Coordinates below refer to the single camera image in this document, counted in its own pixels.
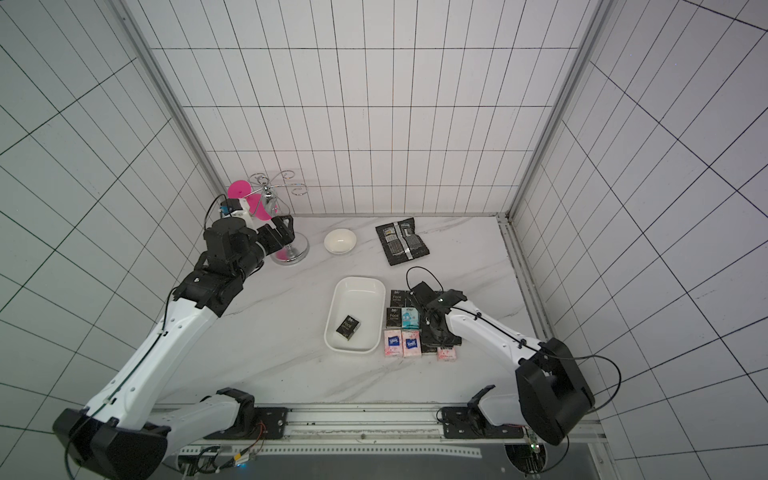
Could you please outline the teal tissue pack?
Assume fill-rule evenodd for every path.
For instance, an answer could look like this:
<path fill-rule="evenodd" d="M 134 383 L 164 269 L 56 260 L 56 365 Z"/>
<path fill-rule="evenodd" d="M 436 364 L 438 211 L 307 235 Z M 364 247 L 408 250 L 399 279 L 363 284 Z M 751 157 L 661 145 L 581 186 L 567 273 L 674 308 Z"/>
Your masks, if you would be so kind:
<path fill-rule="evenodd" d="M 401 328 L 404 330 L 419 330 L 420 315 L 415 307 L 403 307 L 401 309 Z"/>

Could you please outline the pink blue tissue pack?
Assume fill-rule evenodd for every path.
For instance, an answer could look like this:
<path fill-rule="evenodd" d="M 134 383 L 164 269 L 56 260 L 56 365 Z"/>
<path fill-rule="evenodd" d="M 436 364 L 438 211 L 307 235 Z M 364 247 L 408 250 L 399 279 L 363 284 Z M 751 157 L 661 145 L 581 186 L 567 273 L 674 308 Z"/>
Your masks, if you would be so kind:
<path fill-rule="evenodd" d="M 403 356 L 403 337 L 399 329 L 384 331 L 384 353 L 386 357 Z"/>

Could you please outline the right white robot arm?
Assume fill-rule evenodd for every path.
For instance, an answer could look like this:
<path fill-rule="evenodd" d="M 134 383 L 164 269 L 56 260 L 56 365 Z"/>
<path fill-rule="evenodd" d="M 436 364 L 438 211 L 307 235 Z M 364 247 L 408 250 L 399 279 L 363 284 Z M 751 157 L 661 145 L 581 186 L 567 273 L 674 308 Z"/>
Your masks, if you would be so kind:
<path fill-rule="evenodd" d="M 515 331 L 484 313 L 463 292 L 435 291 L 421 282 L 408 295 L 438 347 L 460 340 L 483 349 L 511 374 L 483 387 L 464 407 L 438 415 L 447 438 L 522 438 L 526 432 L 559 445 L 584 417 L 607 404 L 595 395 L 575 356 L 562 341 Z"/>

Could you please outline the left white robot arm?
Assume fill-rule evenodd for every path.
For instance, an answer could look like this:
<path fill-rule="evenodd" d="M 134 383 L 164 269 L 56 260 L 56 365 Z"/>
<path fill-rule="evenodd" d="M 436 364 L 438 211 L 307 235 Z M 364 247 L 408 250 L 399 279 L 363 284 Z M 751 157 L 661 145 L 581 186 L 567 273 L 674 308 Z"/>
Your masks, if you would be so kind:
<path fill-rule="evenodd" d="M 79 466 L 108 479 L 147 479 L 170 454 L 197 440 L 254 434 L 259 427 L 255 400 L 234 388 L 158 419 L 151 414 L 191 348 L 223 316 L 245 281 L 295 237 L 290 215 L 257 229 L 229 216 L 204 230 L 206 249 L 169 292 L 162 319 L 98 394 L 80 409 L 64 409 L 54 421 L 68 475 Z"/>

